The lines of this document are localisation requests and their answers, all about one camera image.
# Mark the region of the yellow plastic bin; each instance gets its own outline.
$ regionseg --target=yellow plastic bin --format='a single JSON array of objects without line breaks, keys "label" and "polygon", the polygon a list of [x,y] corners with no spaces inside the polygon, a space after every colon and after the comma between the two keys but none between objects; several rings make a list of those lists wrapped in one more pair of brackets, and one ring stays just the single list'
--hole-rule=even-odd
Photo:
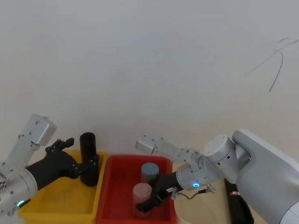
[{"label": "yellow plastic bin", "polygon": [[[81,162],[80,151],[66,151]],[[99,182],[95,187],[85,186],[80,178],[62,177],[41,189],[31,201],[19,210],[26,224],[95,224],[107,154],[100,155]]]}]

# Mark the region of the red plastic bin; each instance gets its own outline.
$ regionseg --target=red plastic bin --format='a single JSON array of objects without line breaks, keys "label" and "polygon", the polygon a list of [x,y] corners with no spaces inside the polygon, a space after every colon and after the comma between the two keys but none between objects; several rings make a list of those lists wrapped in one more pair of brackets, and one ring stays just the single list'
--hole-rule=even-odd
[{"label": "red plastic bin", "polygon": [[174,204],[168,197],[154,208],[148,220],[136,219],[133,213],[133,187],[141,181],[141,166],[153,162],[159,172],[172,172],[168,159],[157,156],[115,155],[106,167],[106,177],[98,207],[98,224],[174,224]]}]

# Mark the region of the green led light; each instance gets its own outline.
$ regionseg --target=green led light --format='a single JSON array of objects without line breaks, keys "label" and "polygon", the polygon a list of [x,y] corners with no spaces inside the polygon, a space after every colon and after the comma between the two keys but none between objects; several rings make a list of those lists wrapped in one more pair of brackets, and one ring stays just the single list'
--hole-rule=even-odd
[{"label": "green led light", "polygon": [[24,203],[24,201],[20,201],[18,204],[17,204],[17,206],[19,207],[21,204],[23,204]]}]

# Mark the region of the white wall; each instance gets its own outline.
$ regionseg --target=white wall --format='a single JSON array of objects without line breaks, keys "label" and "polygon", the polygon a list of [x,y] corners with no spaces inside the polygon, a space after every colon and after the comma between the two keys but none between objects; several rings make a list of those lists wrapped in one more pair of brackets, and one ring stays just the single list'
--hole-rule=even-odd
[{"label": "white wall", "polygon": [[[202,149],[252,130],[299,160],[297,0],[3,0],[0,158],[32,113],[53,137],[97,135],[99,150],[138,153],[153,132]],[[40,159],[43,150],[36,153]]]}]

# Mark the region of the blue led light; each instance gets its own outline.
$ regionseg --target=blue led light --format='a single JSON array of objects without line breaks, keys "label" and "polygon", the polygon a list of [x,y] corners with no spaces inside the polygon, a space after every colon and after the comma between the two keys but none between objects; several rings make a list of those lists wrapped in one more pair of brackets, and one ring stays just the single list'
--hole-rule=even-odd
[{"label": "blue led light", "polygon": [[19,207],[21,204],[23,204],[24,203],[24,201],[20,201],[18,204],[17,204],[17,206]]},{"label": "blue led light", "polygon": [[194,184],[193,184],[193,187],[195,187],[195,188],[199,188],[199,187],[200,187],[200,184],[199,184],[199,183],[194,183]]}]

